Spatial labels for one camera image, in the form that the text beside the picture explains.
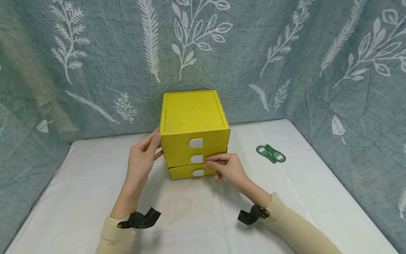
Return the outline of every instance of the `beige sleeve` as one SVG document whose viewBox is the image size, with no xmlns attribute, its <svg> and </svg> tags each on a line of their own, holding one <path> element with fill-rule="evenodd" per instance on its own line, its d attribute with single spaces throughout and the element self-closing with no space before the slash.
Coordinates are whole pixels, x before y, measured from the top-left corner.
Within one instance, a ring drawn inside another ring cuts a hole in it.
<svg viewBox="0 0 406 254">
<path fill-rule="evenodd" d="M 313 224 L 285 206 L 276 193 L 262 222 L 278 233 L 297 254 L 340 254 L 338 248 Z"/>
<path fill-rule="evenodd" d="M 117 224 L 128 220 L 112 219 L 110 216 L 104 220 L 100 233 L 100 242 L 95 254 L 127 254 L 131 251 L 135 240 L 136 228 L 120 229 Z"/>
</svg>

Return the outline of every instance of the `white drawer handle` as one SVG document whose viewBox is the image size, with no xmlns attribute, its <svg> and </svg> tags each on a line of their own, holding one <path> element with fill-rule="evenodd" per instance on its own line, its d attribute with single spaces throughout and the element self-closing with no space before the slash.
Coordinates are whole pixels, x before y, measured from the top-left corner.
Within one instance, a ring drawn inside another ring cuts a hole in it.
<svg viewBox="0 0 406 254">
<path fill-rule="evenodd" d="M 191 163 L 203 163 L 203 154 L 193 155 L 190 158 Z"/>
<path fill-rule="evenodd" d="M 193 171 L 192 173 L 193 176 L 204 176 L 204 170 L 203 169 L 198 169 Z"/>
<path fill-rule="evenodd" d="M 192 139 L 189 141 L 189 146 L 191 148 L 202 148 L 203 147 L 203 139 Z"/>
</svg>

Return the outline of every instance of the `scissors handle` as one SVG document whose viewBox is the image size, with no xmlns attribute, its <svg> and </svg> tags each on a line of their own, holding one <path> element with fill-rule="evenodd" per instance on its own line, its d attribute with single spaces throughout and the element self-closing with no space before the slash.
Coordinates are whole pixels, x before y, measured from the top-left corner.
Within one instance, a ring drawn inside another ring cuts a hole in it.
<svg viewBox="0 0 406 254">
<path fill-rule="evenodd" d="M 272 154 L 269 152 L 268 149 L 266 149 L 265 146 L 263 146 L 263 145 L 258 146 L 257 153 L 259 153 L 260 155 L 262 155 L 265 158 L 267 158 L 268 160 L 270 160 L 273 164 L 276 163 L 275 157 L 272 156 Z"/>
<path fill-rule="evenodd" d="M 272 157 L 278 161 L 278 162 L 284 162 L 286 160 L 286 156 L 281 153 L 278 150 L 275 150 L 274 148 L 272 148 L 272 146 L 270 145 L 265 145 L 265 148 L 269 151 L 269 153 L 272 155 Z"/>
</svg>

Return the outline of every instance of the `leaf print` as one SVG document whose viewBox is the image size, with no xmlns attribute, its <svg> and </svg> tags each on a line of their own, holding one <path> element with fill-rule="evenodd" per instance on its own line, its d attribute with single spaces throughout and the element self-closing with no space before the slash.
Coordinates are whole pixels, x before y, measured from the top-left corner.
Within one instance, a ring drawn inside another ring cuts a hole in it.
<svg viewBox="0 0 406 254">
<path fill-rule="evenodd" d="M 313 1 L 314 0 L 299 0 L 297 9 L 301 10 L 301 13 L 299 14 L 298 11 L 294 11 L 294 14 L 292 16 L 292 21 L 293 21 L 293 24 L 295 25 L 295 27 L 293 27 L 293 29 L 291 29 L 290 26 L 287 25 L 285 27 L 285 41 L 280 45 L 276 44 L 275 46 L 269 47 L 269 49 L 267 51 L 267 53 L 268 53 L 267 61 L 261 70 L 261 73 L 259 75 L 260 77 L 262 77 L 263 71 L 265 70 L 266 66 L 269 63 L 277 62 L 282 59 L 282 56 L 279 56 L 276 54 L 278 54 L 280 52 L 282 53 L 282 52 L 290 51 L 290 47 L 289 47 L 289 50 L 286 50 L 285 46 L 288 42 L 295 41 L 299 38 L 299 35 L 297 33 L 303 28 L 303 26 L 304 26 L 303 23 L 309 17 L 309 15 L 310 15 L 309 7 L 313 3 Z"/>
<path fill-rule="evenodd" d="M 381 63 L 376 63 L 374 62 L 375 65 L 375 70 L 377 73 L 384 75 L 384 76 L 390 76 L 391 75 L 391 71 L 389 70 L 389 67 L 381 64 Z"/>
<path fill-rule="evenodd" d="M 397 203 L 397 208 L 400 212 L 400 218 L 403 219 L 403 213 L 406 212 L 406 187 L 403 189 L 400 195 L 399 202 Z"/>
<path fill-rule="evenodd" d="M 249 84 L 248 86 L 251 87 L 252 89 L 254 89 L 254 91 L 259 94 L 259 97 L 261 98 L 263 108 L 266 109 L 266 111 L 269 111 L 268 103 L 267 103 L 267 99 L 266 99 L 266 94 L 262 90 L 262 88 L 260 88 L 259 86 L 255 85 L 255 84 Z"/>
<path fill-rule="evenodd" d="M 47 120 L 42 120 L 38 125 L 37 125 L 37 130 L 43 133 L 48 133 L 48 124 L 52 123 L 52 121 L 48 122 Z"/>
<path fill-rule="evenodd" d="M 371 41 L 371 33 L 368 33 L 361 41 L 358 47 L 358 55 L 361 56 L 364 54 L 365 51 L 367 51 L 369 42 Z"/>
<path fill-rule="evenodd" d="M 75 34 L 80 34 L 84 31 L 85 26 L 79 24 L 77 26 L 72 26 L 72 24 L 77 24 L 81 18 L 84 17 L 83 12 L 77 8 L 73 7 L 71 2 L 64 2 L 63 0 L 54 0 L 60 6 L 56 7 L 51 5 L 51 12 L 55 14 L 58 18 L 62 20 L 62 24 L 56 23 L 56 30 L 62 35 L 62 38 L 67 40 L 69 45 L 69 50 L 66 44 L 58 36 L 54 35 L 54 39 L 59 48 L 51 48 L 52 54 L 55 58 L 63 64 L 65 68 L 65 76 L 68 82 L 72 85 L 69 78 L 68 69 L 79 69 L 83 67 L 83 63 L 79 61 L 68 62 L 70 57 L 86 57 L 87 54 L 83 51 L 75 50 L 75 43 L 80 45 L 90 44 L 89 39 L 85 37 L 77 37 Z"/>
<path fill-rule="evenodd" d="M 86 104 L 88 106 L 90 106 L 91 108 L 95 109 L 96 111 L 98 111 L 102 116 L 104 116 L 104 118 L 106 118 L 107 120 L 109 120 L 110 122 L 113 123 L 118 123 L 113 117 L 111 117 L 104 109 L 101 108 L 101 106 L 95 104 L 94 102 L 91 102 L 90 100 L 87 100 L 85 98 L 83 98 L 82 96 L 79 96 L 77 94 L 74 94 L 72 92 L 66 91 L 65 93 L 67 93 L 69 96 L 71 96 L 73 99 Z"/>
<path fill-rule="evenodd" d="M 364 9 L 365 3 L 366 3 L 366 0 L 355 0 L 354 6 L 352 7 L 352 10 L 351 10 L 350 19 L 347 20 L 347 22 L 341 29 L 340 34 L 338 35 L 337 38 L 334 39 L 333 44 L 328 49 L 326 55 L 323 58 L 323 61 L 320 65 L 321 71 L 320 71 L 319 77 L 322 76 L 323 71 L 330 65 L 331 62 L 333 62 L 337 53 L 341 50 L 341 48 L 344 46 L 345 42 L 354 32 L 355 26 L 358 23 L 361 13 Z"/>
<path fill-rule="evenodd" d="M 358 47 L 358 59 L 355 63 L 353 62 L 354 56 L 352 56 L 352 62 L 350 62 L 350 56 L 348 57 L 349 62 L 347 71 L 333 88 L 338 86 L 338 84 L 344 79 L 352 79 L 354 81 L 364 79 L 363 76 L 356 76 L 353 74 L 356 72 L 354 71 L 355 68 L 359 68 L 360 64 L 372 62 L 375 71 L 383 76 L 390 76 L 391 70 L 388 65 L 382 63 L 382 61 L 399 60 L 401 69 L 403 71 L 406 69 L 404 66 L 405 56 L 403 55 L 406 53 L 406 49 L 402 49 L 401 52 L 396 53 L 403 44 L 403 41 L 395 41 L 397 37 L 404 33 L 403 30 L 400 30 L 400 27 L 405 25 L 406 15 L 400 18 L 396 10 L 387 9 L 382 12 L 382 17 L 385 23 L 393 25 L 393 29 L 388 31 L 389 36 L 387 36 L 385 28 L 381 30 L 380 18 L 376 18 L 372 27 L 373 35 L 369 32 L 362 39 Z"/>
<path fill-rule="evenodd" d="M 183 9 L 187 8 L 188 10 L 181 12 L 181 9 L 176 3 L 182 5 L 181 8 Z M 213 27 L 217 22 L 217 15 L 214 14 L 208 21 L 206 25 L 206 30 L 204 31 L 203 34 L 201 34 L 204 25 L 203 19 L 195 23 L 196 17 L 200 13 L 200 11 L 208 4 L 213 4 L 218 10 L 221 11 L 229 9 L 230 4 L 225 0 L 217 0 L 217 1 L 207 0 L 204 2 L 203 0 L 200 0 L 197 8 L 196 6 L 195 8 L 193 8 L 192 0 L 176 0 L 176 3 L 172 2 L 172 9 L 176 14 L 173 27 L 176 38 L 178 39 L 182 47 L 179 47 L 176 44 L 172 44 L 172 49 L 177 55 L 179 55 L 180 59 L 179 80 L 181 80 L 182 69 L 187 65 L 193 65 L 197 61 L 196 58 L 193 58 L 193 54 L 191 57 L 188 57 L 190 53 L 187 54 L 186 59 L 184 58 L 187 47 L 190 45 L 196 45 L 199 49 L 203 51 L 210 51 L 212 50 L 211 46 L 207 42 L 199 40 L 205 37 L 206 35 L 210 34 L 215 42 L 224 43 L 225 38 L 219 33 L 228 32 L 233 25 L 228 22 L 223 22 L 219 24 L 215 29 L 213 29 Z"/>
<path fill-rule="evenodd" d="M 344 137 L 343 137 L 346 130 L 344 129 L 344 127 L 341 124 L 341 121 L 337 117 L 337 115 L 334 115 L 334 117 L 333 117 L 333 121 L 331 122 L 331 129 L 333 131 L 333 134 L 340 135 L 344 145 L 347 145 L 346 142 L 344 141 Z"/>
<path fill-rule="evenodd" d="M 209 44 L 205 43 L 205 42 L 199 42 L 196 44 L 201 50 L 203 51 L 210 51 L 212 50 L 212 48 L 210 47 Z"/>
<path fill-rule="evenodd" d="M 176 44 L 172 44 L 172 49 L 176 54 L 180 55 L 180 49 Z"/>
<path fill-rule="evenodd" d="M 231 8 L 230 4 L 224 0 L 214 1 L 213 4 L 220 11 L 225 11 Z"/>
<path fill-rule="evenodd" d="M 382 13 L 382 19 L 388 24 L 397 25 L 397 11 L 393 9 L 384 10 Z"/>
<path fill-rule="evenodd" d="M 287 86 L 290 84 L 290 79 L 286 81 L 286 83 L 279 88 L 278 92 L 275 94 L 274 98 L 274 107 L 275 107 L 275 112 L 279 108 L 280 104 L 285 101 L 287 97 Z"/>
<path fill-rule="evenodd" d="M 113 107 L 116 109 L 117 113 L 120 114 L 123 119 L 128 120 L 132 123 L 132 120 L 134 120 L 133 116 L 137 115 L 138 110 L 132 109 L 131 104 L 128 102 L 127 92 L 122 93 L 121 98 L 117 98 L 117 101 L 113 101 L 115 104 L 113 105 Z"/>
<path fill-rule="evenodd" d="M 155 19 L 152 0 L 138 0 L 141 11 L 141 24 L 144 30 L 145 54 L 147 55 L 147 66 L 151 74 L 159 80 L 159 57 L 158 57 L 158 23 Z"/>
</svg>

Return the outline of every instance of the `drawer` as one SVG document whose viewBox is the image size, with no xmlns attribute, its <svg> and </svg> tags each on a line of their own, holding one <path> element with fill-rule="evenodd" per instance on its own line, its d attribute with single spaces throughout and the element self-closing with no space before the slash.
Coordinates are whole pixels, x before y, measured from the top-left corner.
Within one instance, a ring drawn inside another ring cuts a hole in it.
<svg viewBox="0 0 406 254">
<path fill-rule="evenodd" d="M 227 147 L 195 148 L 188 151 L 164 153 L 168 167 L 180 167 L 186 165 L 206 163 L 206 157 L 213 154 L 227 152 Z"/>
<path fill-rule="evenodd" d="M 230 136 L 217 91 L 165 93 L 160 131 L 165 153 L 226 147 Z"/>
<path fill-rule="evenodd" d="M 230 130 L 162 135 L 161 146 L 164 152 L 187 151 L 193 148 L 226 147 L 229 136 Z"/>
<path fill-rule="evenodd" d="M 188 165 L 183 167 L 171 167 L 168 168 L 169 175 L 172 180 L 198 177 L 198 176 L 210 176 L 216 172 L 214 169 L 205 169 L 204 164 Z"/>
</svg>

